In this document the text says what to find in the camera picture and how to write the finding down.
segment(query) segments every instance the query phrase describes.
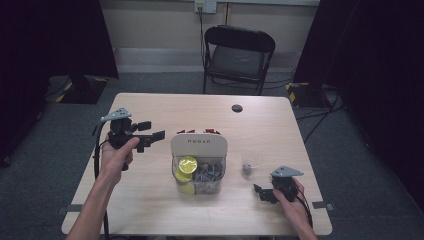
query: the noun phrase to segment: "wall outlet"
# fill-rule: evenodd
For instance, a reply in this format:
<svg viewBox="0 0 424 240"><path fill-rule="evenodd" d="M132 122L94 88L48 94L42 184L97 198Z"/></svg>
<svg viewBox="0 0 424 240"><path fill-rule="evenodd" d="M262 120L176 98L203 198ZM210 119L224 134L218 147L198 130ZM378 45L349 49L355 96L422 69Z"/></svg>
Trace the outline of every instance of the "wall outlet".
<svg viewBox="0 0 424 240"><path fill-rule="evenodd" d="M194 12L200 12L199 9L201 9L203 13L206 13L205 1L194 1Z"/></svg>
<svg viewBox="0 0 424 240"><path fill-rule="evenodd" d="M194 1L194 12L199 12L199 8L202 13L216 13L216 1Z"/></svg>

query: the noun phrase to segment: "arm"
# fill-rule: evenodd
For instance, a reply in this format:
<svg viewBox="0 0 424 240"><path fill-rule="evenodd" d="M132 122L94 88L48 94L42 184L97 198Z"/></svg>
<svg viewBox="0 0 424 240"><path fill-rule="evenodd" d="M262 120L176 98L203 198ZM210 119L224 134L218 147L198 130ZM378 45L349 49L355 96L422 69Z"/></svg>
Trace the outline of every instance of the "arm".
<svg viewBox="0 0 424 240"><path fill-rule="evenodd" d="M299 191L303 192L303 185L293 178L296 182L296 185L299 188ZM283 208L283 212L286 215L287 219L290 221L294 230L301 240L316 240L318 239L315 235L314 230L311 228L308 222L308 217L306 215L305 208L303 205L295 199L293 202L287 201L286 197L284 197L283 193L277 189L273 190L275 197L280 201L281 207Z"/></svg>
<svg viewBox="0 0 424 240"><path fill-rule="evenodd" d="M99 176L66 239L99 239L107 204L115 185L121 180L122 166L124 162L132 162L132 149L139 141L132 138L118 150L108 142L103 145Z"/></svg>

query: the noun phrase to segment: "white wall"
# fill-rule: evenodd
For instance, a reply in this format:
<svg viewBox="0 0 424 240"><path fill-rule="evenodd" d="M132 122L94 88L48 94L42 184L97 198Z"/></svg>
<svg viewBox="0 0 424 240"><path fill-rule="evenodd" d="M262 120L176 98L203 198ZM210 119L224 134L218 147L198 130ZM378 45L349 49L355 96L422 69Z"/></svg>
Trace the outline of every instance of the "white wall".
<svg viewBox="0 0 424 240"><path fill-rule="evenodd" d="M200 20L193 1L102 0L101 4L114 48L193 51L200 48ZM274 65L296 65L316 8L218 2L216 14L203 15L203 30L227 22L267 32L276 41L275 57L283 58L274 61ZM295 63L288 63L287 58L294 58L290 61Z"/></svg>

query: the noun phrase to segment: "gray carpet floor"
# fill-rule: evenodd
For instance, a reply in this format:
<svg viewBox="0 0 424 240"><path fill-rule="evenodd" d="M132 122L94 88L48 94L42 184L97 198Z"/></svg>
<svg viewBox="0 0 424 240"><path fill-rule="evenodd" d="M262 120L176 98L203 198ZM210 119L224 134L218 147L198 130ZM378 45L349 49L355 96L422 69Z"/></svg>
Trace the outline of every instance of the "gray carpet floor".
<svg viewBox="0 0 424 240"><path fill-rule="evenodd" d="M64 239L64 215L94 147L92 131L120 92L201 94L203 73L123 73L111 80L96 105L55 103L0 169L0 239ZM269 73L263 95L287 97L283 80L290 73ZM66 77L51 79L49 91ZM208 94L254 95L247 85L208 84ZM335 100L335 92L328 92ZM323 110L294 109L305 138ZM392 171L367 148L361 127L346 109L328 115L306 142L333 232L320 239L424 239L424 217Z"/></svg>

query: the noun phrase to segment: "wooden table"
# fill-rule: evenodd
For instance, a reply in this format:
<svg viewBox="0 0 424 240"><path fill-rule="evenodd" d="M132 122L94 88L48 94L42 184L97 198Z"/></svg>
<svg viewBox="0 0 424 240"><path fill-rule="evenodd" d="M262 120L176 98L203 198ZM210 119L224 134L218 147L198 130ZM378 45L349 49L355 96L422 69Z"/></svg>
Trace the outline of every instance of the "wooden table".
<svg viewBox="0 0 424 240"><path fill-rule="evenodd" d="M234 104L241 105L243 111L233 112ZM132 113L133 122L152 121L151 131L143 134L165 130L166 138L146 148L144 153L134 151L134 161L123 172L108 205L111 234L294 235L281 206L260 201L253 189L253 183L272 188L270 172L280 165L304 172L297 179L306 188L314 230L317 235L331 233L326 209L312 207L312 202L323 199L286 98L122 93L116 96L110 111L120 107ZM221 192L184 195L177 190L171 173L171 139L183 129L207 128L218 130L228 141ZM106 124L102 139L108 131ZM264 158L250 179L241 173L241 156L246 150L259 151ZM85 202L93 182L90 159L72 204ZM64 233L70 231L77 216L76 212L67 213L62 225Z"/></svg>

